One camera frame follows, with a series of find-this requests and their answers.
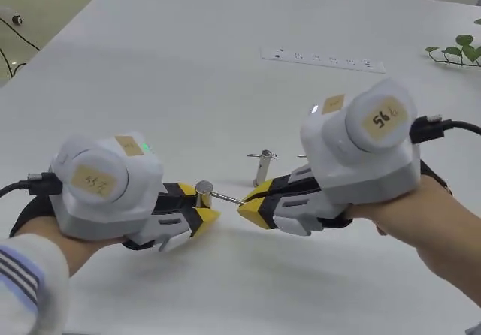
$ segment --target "wrist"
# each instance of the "wrist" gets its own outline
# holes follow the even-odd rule
[[[36,217],[22,226],[16,235],[36,234],[55,243],[68,263],[73,276],[101,247],[103,243],[91,243],[64,236],[54,217]]]

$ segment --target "metal rod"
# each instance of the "metal rod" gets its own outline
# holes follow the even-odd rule
[[[269,164],[271,163],[271,159],[276,159],[277,155],[272,153],[268,149],[262,150],[260,155],[256,155],[254,153],[250,153],[247,157],[257,157],[259,158],[259,165],[257,166],[257,173],[256,178],[253,181],[254,187],[259,186],[261,183],[265,181],[268,175]]]
[[[213,185],[209,181],[202,180],[195,185],[195,192],[197,198],[195,199],[195,207],[209,207],[212,204],[211,198],[219,198],[220,200],[233,202],[237,205],[244,205],[245,202],[238,200],[237,198],[231,198],[230,196],[219,194],[213,191]]]
[[[234,204],[237,204],[237,205],[245,204],[245,202],[242,200],[238,200],[237,198],[231,198],[230,196],[223,195],[223,194],[218,194],[217,192],[211,192],[210,196],[212,196],[213,198],[219,198],[224,201],[233,202]]]

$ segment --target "fabric sleeve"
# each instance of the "fabric sleeve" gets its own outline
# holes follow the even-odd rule
[[[0,241],[0,333],[60,335],[68,308],[68,265],[46,238]]]

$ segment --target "metal cylinder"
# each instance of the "metal cylinder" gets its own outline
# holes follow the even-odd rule
[[[202,180],[195,185],[195,191],[197,192],[195,198],[195,207],[209,207],[212,206],[212,198],[218,198],[220,200],[232,202],[237,205],[244,205],[245,202],[238,200],[237,198],[231,198],[230,196],[219,194],[213,191],[213,185],[211,182]]]
[[[212,198],[210,194],[212,193],[213,185],[209,181],[202,180],[195,185],[195,191],[197,192],[195,198],[195,207],[211,207]]]
[[[257,166],[256,178],[253,181],[254,187],[259,186],[263,183],[268,175],[269,164],[271,159],[276,159],[277,155],[269,151],[268,149],[263,149],[260,155],[255,155],[253,153],[247,155],[247,157],[258,157],[259,165]]]

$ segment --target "electrical outlet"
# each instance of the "electrical outlet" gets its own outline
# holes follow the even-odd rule
[[[334,68],[343,68],[347,70],[376,72],[385,74],[386,69],[380,61],[371,61],[370,59],[342,59],[335,56],[326,56],[320,53],[300,52],[285,50],[283,48],[262,48],[261,57],[263,59],[271,59],[274,61],[304,63],[306,65],[316,65]]]

